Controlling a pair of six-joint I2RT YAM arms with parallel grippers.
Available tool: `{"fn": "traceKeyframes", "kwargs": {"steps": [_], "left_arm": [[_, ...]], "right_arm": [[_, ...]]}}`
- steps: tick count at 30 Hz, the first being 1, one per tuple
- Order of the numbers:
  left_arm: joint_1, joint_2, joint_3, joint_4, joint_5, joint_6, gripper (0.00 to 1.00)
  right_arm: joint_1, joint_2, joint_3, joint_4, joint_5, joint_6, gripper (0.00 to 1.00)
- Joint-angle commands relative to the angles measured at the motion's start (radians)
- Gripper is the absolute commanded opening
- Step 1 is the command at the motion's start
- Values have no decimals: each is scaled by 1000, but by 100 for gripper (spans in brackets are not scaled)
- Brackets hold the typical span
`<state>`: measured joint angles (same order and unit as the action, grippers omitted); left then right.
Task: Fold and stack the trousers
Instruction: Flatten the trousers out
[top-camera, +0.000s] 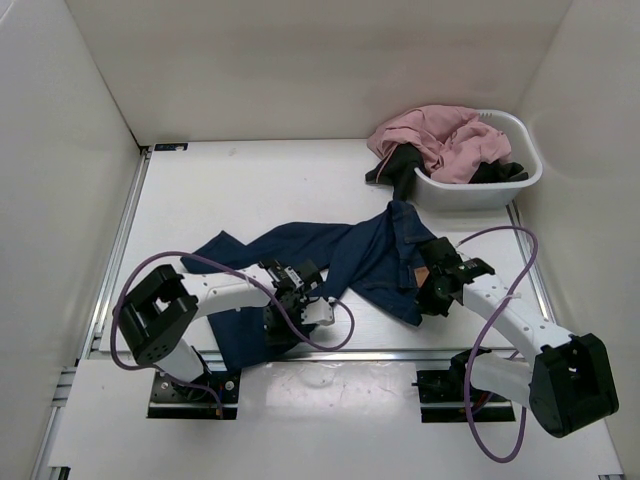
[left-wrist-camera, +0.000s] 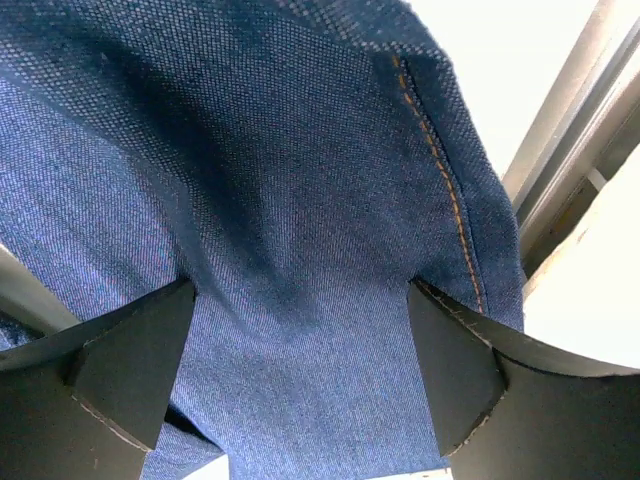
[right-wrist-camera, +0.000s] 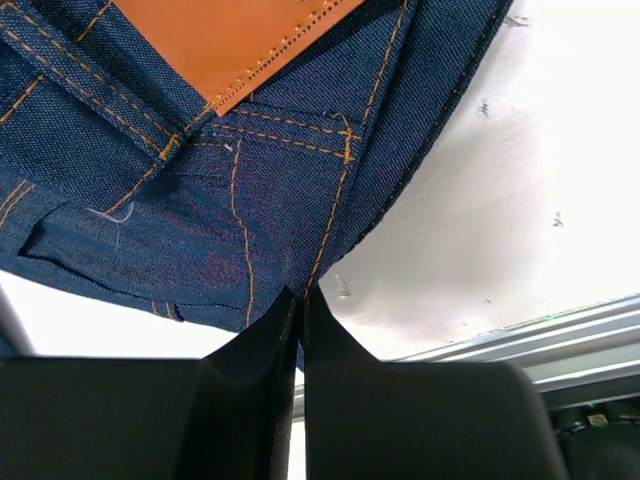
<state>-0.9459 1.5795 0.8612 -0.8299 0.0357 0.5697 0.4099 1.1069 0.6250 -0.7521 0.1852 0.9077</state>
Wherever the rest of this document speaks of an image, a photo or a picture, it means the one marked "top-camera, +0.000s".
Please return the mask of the navy blue denim trousers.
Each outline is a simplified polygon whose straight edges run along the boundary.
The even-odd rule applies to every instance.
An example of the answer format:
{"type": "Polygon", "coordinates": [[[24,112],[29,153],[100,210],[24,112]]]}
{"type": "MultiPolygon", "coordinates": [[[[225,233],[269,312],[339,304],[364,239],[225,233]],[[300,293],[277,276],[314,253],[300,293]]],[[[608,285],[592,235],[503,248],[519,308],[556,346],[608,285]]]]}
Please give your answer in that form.
{"type": "MultiPolygon", "coordinates": [[[[381,214],[355,225],[292,222],[280,225],[249,244],[221,231],[195,255],[240,270],[265,260],[297,267],[310,260],[328,270],[314,296],[342,297],[349,288],[391,317],[411,326],[422,323],[416,302],[416,270],[425,267],[419,244],[436,239],[413,205],[391,201],[381,214]]],[[[208,316],[228,370],[240,370],[275,359],[297,345],[267,346],[259,308],[208,316]]]]}

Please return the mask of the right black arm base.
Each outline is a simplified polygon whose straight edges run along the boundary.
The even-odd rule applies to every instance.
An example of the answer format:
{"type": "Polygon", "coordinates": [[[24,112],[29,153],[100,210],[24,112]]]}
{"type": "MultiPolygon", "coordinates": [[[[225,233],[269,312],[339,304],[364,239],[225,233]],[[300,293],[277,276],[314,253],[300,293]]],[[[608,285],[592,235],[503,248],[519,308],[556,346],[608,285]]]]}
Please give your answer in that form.
{"type": "MultiPolygon", "coordinates": [[[[471,351],[451,358],[447,368],[422,369],[412,383],[418,390],[421,422],[466,423],[463,380],[471,351]]],[[[504,397],[474,387],[470,388],[471,413],[481,423],[514,422],[512,403],[504,397]]]]}

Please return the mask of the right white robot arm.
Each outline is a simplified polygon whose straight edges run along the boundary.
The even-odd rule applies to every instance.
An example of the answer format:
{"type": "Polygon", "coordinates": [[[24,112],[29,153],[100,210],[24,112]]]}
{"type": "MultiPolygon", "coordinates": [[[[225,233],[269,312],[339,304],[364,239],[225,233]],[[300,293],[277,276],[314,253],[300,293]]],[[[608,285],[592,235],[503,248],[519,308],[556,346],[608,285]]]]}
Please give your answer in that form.
{"type": "Polygon", "coordinates": [[[604,343],[578,336],[546,321],[510,293],[493,267],[465,259],[444,237],[419,247],[427,277],[418,304],[431,315],[446,315],[453,303],[482,317],[522,356],[507,360],[480,347],[455,355],[446,370],[422,370],[416,386],[425,403],[470,400],[489,394],[529,409],[556,438],[616,413],[619,400],[604,343]]]}

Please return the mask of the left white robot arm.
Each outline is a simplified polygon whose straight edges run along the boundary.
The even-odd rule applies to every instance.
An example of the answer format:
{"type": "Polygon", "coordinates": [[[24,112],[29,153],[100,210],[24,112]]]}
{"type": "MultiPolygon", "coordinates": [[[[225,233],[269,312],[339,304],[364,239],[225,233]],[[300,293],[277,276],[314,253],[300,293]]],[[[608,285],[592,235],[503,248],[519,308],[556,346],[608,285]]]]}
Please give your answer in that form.
{"type": "Polygon", "coordinates": [[[209,319],[226,368],[241,370],[334,324],[331,305],[314,294],[321,284],[310,261],[298,268],[260,262],[236,274],[179,273],[164,264],[124,297],[114,318],[137,365],[161,368],[175,377],[186,399],[198,400],[208,392],[210,377],[184,338],[193,321],[209,319]]]}

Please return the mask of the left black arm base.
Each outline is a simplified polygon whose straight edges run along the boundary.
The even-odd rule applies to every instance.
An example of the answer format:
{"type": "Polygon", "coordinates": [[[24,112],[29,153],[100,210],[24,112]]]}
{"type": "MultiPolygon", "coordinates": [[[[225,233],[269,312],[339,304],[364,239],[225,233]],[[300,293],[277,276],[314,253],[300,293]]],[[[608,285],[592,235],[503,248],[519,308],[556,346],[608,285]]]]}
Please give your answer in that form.
{"type": "Polygon", "coordinates": [[[241,384],[240,371],[223,371],[215,367],[209,388],[221,401],[201,389],[176,384],[164,374],[156,373],[150,390],[147,417],[150,419],[235,420],[241,384]]]}

